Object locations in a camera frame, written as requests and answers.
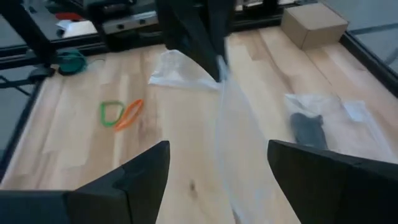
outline black machine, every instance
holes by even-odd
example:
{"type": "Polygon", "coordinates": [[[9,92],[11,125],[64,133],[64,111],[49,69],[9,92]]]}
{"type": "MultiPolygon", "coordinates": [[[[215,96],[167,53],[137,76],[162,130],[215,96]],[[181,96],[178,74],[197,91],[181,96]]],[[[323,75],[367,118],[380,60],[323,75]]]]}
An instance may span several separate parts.
{"type": "Polygon", "coordinates": [[[398,165],[269,141],[272,172],[301,223],[397,223],[398,165]]]}
{"type": "MultiPolygon", "coordinates": [[[[278,0],[238,1],[245,6],[261,3],[257,13],[275,12],[278,0]]],[[[142,44],[159,23],[168,49],[177,49],[220,81],[216,56],[225,57],[224,38],[234,19],[235,0],[86,0],[85,11],[110,51],[142,44]]]]}
{"type": "Polygon", "coordinates": [[[77,190],[2,190],[3,224],[155,224],[169,175],[162,141],[77,190]]]}

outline plastic bag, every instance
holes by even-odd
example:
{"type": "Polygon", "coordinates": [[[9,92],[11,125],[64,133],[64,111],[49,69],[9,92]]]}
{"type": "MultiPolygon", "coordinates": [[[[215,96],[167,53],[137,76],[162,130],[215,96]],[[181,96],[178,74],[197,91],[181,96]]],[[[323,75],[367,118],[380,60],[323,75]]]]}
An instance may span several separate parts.
{"type": "Polygon", "coordinates": [[[201,66],[178,50],[162,53],[149,84],[211,90],[220,87],[201,66]]]}
{"type": "Polygon", "coordinates": [[[222,82],[216,123],[217,162],[237,223],[268,223],[274,180],[267,140],[248,99],[219,59],[222,82]]]}
{"type": "MultiPolygon", "coordinates": [[[[162,108],[161,120],[163,126],[167,127],[164,128],[164,138],[170,141],[171,160],[190,161],[189,164],[171,163],[163,203],[185,202],[185,198],[176,200],[171,196],[178,197],[176,195],[180,192],[168,192],[168,189],[182,188],[178,186],[178,180],[192,178],[196,182],[206,182],[206,185],[221,180],[222,183],[217,186],[221,186],[223,194],[227,194],[231,204],[228,209],[229,212],[232,209],[234,218],[238,220],[236,223],[269,223],[272,216],[271,197],[277,183],[267,162],[267,141],[248,100],[237,83],[229,77],[221,57],[219,63],[224,81],[216,83],[193,60],[176,50],[168,51],[162,54],[150,78],[150,84],[174,87],[157,87],[162,108]],[[199,164],[200,161],[209,160],[213,162],[199,164]]],[[[217,186],[212,185],[211,191],[218,192],[217,186]]],[[[227,208],[221,204],[217,207],[215,204],[218,200],[214,196],[206,196],[202,195],[202,206],[198,210],[213,208],[202,212],[211,217],[220,217],[215,210],[220,209],[217,212],[222,213],[227,208]]],[[[182,204],[173,206],[178,207],[178,214],[185,216],[195,210],[186,210],[182,204]]],[[[173,219],[179,223],[183,218],[173,219]]],[[[214,223],[222,221],[225,220],[214,220],[214,223]]]]}
{"type": "Polygon", "coordinates": [[[290,121],[293,114],[322,119],[328,149],[367,159],[398,162],[363,101],[344,103],[336,96],[286,95],[285,104],[290,121]]]}

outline wooden table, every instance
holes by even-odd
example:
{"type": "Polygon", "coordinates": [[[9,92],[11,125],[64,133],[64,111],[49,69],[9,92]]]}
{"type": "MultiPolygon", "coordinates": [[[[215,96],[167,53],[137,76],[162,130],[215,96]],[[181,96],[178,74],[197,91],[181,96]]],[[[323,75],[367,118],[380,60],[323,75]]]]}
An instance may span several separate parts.
{"type": "MultiPolygon", "coordinates": [[[[164,51],[156,45],[97,55],[80,75],[48,78],[1,187],[75,189],[167,138],[169,181],[157,223],[234,223],[215,165],[212,133],[203,132],[215,120],[218,94],[149,86],[164,51]],[[127,104],[138,98],[145,100],[144,112],[129,129],[115,133],[100,124],[101,101],[127,104]]],[[[286,93],[335,95],[365,101],[398,155],[397,99],[340,44],[303,52],[271,27],[231,34],[228,51],[234,79],[266,139],[292,140],[286,93]]],[[[115,116],[116,110],[110,113],[115,116]]],[[[382,151],[377,155],[387,156],[382,151]]],[[[273,176],[267,178],[272,189],[269,221],[298,223],[273,176]]]]}

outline cardboard box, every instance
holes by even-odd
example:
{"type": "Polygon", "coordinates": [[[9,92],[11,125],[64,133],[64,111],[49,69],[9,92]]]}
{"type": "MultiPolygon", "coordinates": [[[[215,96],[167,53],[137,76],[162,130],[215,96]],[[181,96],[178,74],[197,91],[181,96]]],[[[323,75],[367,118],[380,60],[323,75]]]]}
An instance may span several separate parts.
{"type": "Polygon", "coordinates": [[[285,9],[282,30],[300,49],[339,41],[348,22],[322,3],[285,9]]]}

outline orange rubber band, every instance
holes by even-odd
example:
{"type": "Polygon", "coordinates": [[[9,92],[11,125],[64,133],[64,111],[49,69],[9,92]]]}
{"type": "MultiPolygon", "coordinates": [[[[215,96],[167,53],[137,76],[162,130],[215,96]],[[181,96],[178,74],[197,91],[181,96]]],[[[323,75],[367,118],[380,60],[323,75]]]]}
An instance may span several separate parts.
{"type": "Polygon", "coordinates": [[[119,122],[117,122],[115,124],[114,130],[117,132],[117,131],[121,131],[122,129],[130,126],[133,122],[136,121],[137,117],[142,112],[142,109],[144,109],[144,100],[136,100],[135,102],[130,104],[124,111],[124,114],[120,118],[119,122]],[[134,113],[134,115],[129,120],[127,120],[131,111],[137,106],[138,106],[138,109],[137,109],[136,113],[134,113]]]}

